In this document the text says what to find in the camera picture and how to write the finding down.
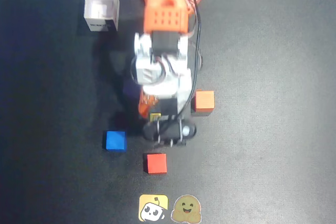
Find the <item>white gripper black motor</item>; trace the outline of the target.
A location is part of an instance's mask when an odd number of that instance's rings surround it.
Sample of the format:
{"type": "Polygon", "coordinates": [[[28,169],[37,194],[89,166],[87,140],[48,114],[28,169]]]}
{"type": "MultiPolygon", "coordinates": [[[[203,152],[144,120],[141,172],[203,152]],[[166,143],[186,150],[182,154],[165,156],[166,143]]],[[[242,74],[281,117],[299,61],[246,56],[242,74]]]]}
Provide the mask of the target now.
{"type": "Polygon", "coordinates": [[[192,77],[187,69],[179,78],[169,75],[166,80],[153,86],[145,85],[140,92],[138,112],[142,117],[155,113],[155,106],[161,115],[183,113],[189,104],[192,77]]]}

